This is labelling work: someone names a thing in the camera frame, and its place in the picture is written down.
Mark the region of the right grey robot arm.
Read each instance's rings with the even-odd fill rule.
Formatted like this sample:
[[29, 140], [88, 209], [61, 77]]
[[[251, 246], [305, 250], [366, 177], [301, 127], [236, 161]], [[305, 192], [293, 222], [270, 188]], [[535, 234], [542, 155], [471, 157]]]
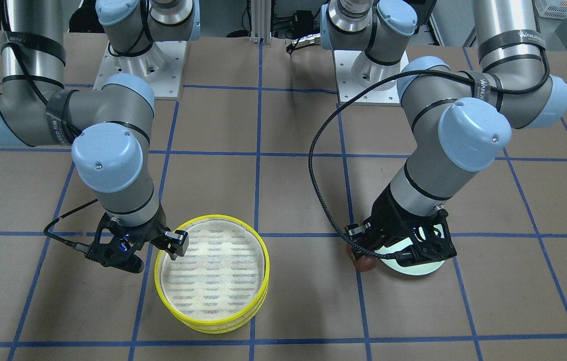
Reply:
[[66, 89], [66, 51], [59, 1], [1, 1], [0, 145], [64, 145], [82, 181], [105, 212], [91, 244], [45, 235], [105, 267], [140, 273], [145, 244], [171, 260], [185, 256], [186, 231], [166, 224], [148, 171], [155, 93], [130, 73], [108, 77], [97, 91]]

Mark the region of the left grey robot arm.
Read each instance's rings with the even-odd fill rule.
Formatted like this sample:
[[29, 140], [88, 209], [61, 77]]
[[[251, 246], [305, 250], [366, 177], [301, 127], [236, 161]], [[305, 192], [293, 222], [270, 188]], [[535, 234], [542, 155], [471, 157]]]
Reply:
[[397, 88], [417, 147], [361, 224], [339, 235], [355, 268], [377, 260], [403, 267], [457, 252], [443, 205], [490, 166], [515, 129], [554, 124], [567, 109], [567, 84], [549, 72], [532, 1], [473, 1], [481, 70], [453, 72], [437, 57], [400, 69], [418, 16], [403, 1], [329, 1], [322, 47], [361, 51], [364, 92]]

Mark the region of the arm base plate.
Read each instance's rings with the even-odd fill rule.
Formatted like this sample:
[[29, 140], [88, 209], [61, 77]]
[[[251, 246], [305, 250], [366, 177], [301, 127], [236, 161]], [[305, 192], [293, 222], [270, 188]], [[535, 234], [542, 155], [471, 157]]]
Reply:
[[148, 82], [157, 100], [178, 100], [188, 45], [187, 41], [157, 42], [137, 57], [115, 57], [108, 44], [93, 90], [101, 89], [110, 76], [130, 73]]
[[[339, 103], [343, 104], [361, 93], [367, 87], [396, 75], [409, 62], [407, 54], [402, 54], [400, 62], [382, 66], [371, 62], [362, 51], [335, 50], [334, 64], [338, 84]], [[399, 107], [396, 81], [380, 85], [366, 92], [355, 105]]]

